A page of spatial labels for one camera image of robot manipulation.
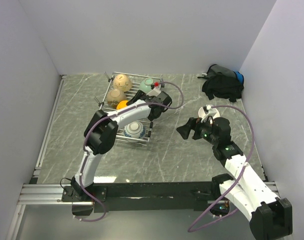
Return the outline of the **yellow bowl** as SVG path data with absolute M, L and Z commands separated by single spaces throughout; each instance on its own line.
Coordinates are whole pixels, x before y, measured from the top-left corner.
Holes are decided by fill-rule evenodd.
M 127 107 L 128 100 L 122 100 L 116 107 L 117 110 L 121 110 Z

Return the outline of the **white and blue floral bowl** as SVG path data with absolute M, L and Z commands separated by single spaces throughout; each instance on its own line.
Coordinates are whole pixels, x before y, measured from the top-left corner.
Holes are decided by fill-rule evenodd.
M 138 139 L 144 139 L 146 135 L 146 128 L 141 122 L 134 121 L 124 127 L 123 134 L 125 137 L 127 137 L 128 141 L 137 142 Z

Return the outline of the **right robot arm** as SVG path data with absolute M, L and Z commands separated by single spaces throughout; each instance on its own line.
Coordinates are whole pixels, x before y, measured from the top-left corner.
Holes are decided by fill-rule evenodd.
M 257 240 L 277 240 L 293 232 L 293 208 L 287 198 L 280 198 L 256 174 L 246 156 L 231 140 L 230 122 L 223 117 L 191 117 L 177 132 L 187 139 L 204 139 L 212 144 L 215 158 L 228 171 L 212 178 L 211 195 L 227 198 L 249 221 Z

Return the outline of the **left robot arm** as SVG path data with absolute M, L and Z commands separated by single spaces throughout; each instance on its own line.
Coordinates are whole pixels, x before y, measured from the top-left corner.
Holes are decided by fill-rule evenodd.
M 119 129 L 140 119 L 157 119 L 171 104 L 171 97 L 164 91 L 147 95 L 140 90 L 120 110 L 98 110 L 84 132 L 84 156 L 70 183 L 74 195 L 80 201 L 91 197 L 96 169 L 102 156 L 114 146 Z

